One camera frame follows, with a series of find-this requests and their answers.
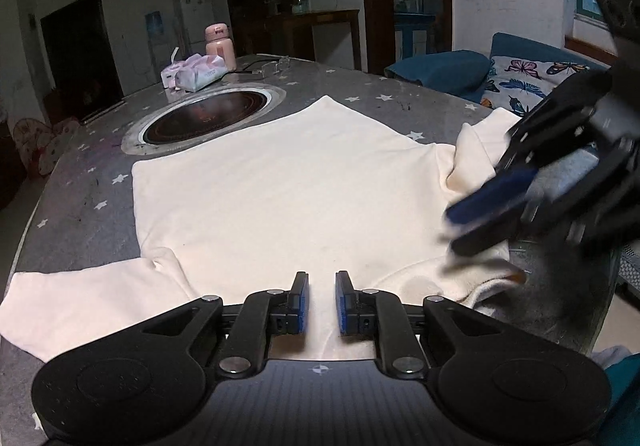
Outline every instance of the white star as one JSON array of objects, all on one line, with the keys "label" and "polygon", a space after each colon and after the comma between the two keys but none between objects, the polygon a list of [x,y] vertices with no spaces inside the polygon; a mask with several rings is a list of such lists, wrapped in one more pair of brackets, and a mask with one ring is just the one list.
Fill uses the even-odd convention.
[{"label": "white star", "polygon": [[312,372],[314,372],[316,374],[319,374],[320,376],[322,376],[322,374],[325,374],[329,370],[331,370],[331,368],[329,368],[326,365],[323,365],[322,363],[320,363],[319,365],[316,365],[313,368],[311,368]]},{"label": "white star", "polygon": [[42,423],[40,422],[40,418],[38,417],[38,414],[33,412],[31,414],[31,418],[33,419],[33,423],[35,424],[34,430],[42,430]]},{"label": "white star", "polygon": [[123,175],[122,173],[120,175],[118,175],[117,177],[115,177],[112,181],[111,181],[111,185],[113,186],[115,183],[118,182],[122,182],[124,179],[126,179],[129,175]]},{"label": "white star", "polygon": [[419,141],[420,139],[424,139],[424,137],[422,136],[422,132],[416,133],[415,131],[412,131],[409,135],[407,135],[407,137],[409,137],[409,139],[413,139],[415,141]]}]

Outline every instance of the blue sofa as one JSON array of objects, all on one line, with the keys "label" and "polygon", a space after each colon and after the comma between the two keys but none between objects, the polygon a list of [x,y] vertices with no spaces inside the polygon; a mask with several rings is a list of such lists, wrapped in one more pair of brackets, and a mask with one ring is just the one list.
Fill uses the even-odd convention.
[{"label": "blue sofa", "polygon": [[591,60],[561,48],[498,32],[494,34],[489,58],[471,50],[414,56],[388,66],[385,75],[480,103],[491,66],[490,58],[494,56],[509,56],[528,61],[570,61],[585,64],[590,68],[603,68]]}]

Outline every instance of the pink water bottle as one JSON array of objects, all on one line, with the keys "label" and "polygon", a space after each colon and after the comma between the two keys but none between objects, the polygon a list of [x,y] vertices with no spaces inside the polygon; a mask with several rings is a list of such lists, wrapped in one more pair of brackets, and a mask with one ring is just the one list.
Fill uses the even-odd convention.
[{"label": "pink water bottle", "polygon": [[207,27],[204,39],[207,41],[207,56],[220,56],[230,72],[236,70],[234,42],[229,39],[229,29],[224,23]]}]

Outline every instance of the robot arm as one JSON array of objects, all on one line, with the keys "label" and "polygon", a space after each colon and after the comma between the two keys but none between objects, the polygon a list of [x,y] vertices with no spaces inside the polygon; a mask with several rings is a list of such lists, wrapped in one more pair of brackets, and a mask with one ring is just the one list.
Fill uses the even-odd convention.
[{"label": "robot arm", "polygon": [[[456,254],[508,238],[596,254],[640,238],[640,0],[597,1],[618,61],[569,77],[511,128],[495,177],[447,210]],[[528,193],[540,169],[588,145],[599,162],[571,188],[554,199]]]}]

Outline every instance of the floor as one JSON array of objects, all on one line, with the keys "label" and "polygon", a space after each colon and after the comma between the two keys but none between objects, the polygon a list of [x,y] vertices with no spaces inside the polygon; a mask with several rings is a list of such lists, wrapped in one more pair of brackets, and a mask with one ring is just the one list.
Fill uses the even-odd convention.
[{"label": "floor", "polygon": [[[4,290],[22,233],[44,188],[44,179],[26,180],[11,203],[0,210],[0,288]],[[615,296],[594,350],[624,345],[640,353],[640,311]]]}]

